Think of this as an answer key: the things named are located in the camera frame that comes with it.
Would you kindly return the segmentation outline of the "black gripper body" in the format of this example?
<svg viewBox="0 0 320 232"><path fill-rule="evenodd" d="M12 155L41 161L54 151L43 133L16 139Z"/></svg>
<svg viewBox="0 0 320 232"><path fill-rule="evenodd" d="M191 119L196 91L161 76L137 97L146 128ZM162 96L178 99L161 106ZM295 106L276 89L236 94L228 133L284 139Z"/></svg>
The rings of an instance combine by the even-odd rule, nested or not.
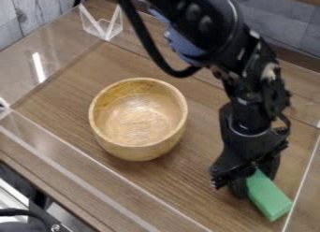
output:
<svg viewBox="0 0 320 232"><path fill-rule="evenodd" d="M219 111L223 152L213 162L209 173L212 184L220 189L229 186L236 178L248 179L257 171L259 159L263 156L280 156L288 148L288 137L292 123L282 114L284 126L270 127L261 133L249 134L236 129L232 104L227 104Z"/></svg>

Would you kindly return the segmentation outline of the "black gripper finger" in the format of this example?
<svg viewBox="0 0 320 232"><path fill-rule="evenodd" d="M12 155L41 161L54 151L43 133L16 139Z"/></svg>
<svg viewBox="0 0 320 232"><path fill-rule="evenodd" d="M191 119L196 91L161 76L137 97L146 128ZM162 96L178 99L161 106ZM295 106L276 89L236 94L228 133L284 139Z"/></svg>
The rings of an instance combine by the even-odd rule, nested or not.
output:
<svg viewBox="0 0 320 232"><path fill-rule="evenodd" d="M229 189L233 196L237 199L245 199L248 197L249 188L247 184L247 179L240 177L229 182Z"/></svg>
<svg viewBox="0 0 320 232"><path fill-rule="evenodd" d="M259 171L274 181L280 167L282 157L263 156L259 159Z"/></svg>

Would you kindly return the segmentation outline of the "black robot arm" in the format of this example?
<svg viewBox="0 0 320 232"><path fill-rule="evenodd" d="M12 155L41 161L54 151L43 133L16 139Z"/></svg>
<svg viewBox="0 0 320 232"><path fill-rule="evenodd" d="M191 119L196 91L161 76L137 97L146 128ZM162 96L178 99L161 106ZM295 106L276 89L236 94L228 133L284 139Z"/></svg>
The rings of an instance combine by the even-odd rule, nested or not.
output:
<svg viewBox="0 0 320 232"><path fill-rule="evenodd" d="M219 111L223 153L211 166L212 184L249 196L249 178L260 171L272 180L288 148L292 123L284 115L291 91L282 65L264 37L251 29L233 0L145 0L166 23L165 38L189 64L166 62L132 0L117 0L150 58L162 71L188 78L201 69L223 82L229 102Z"/></svg>

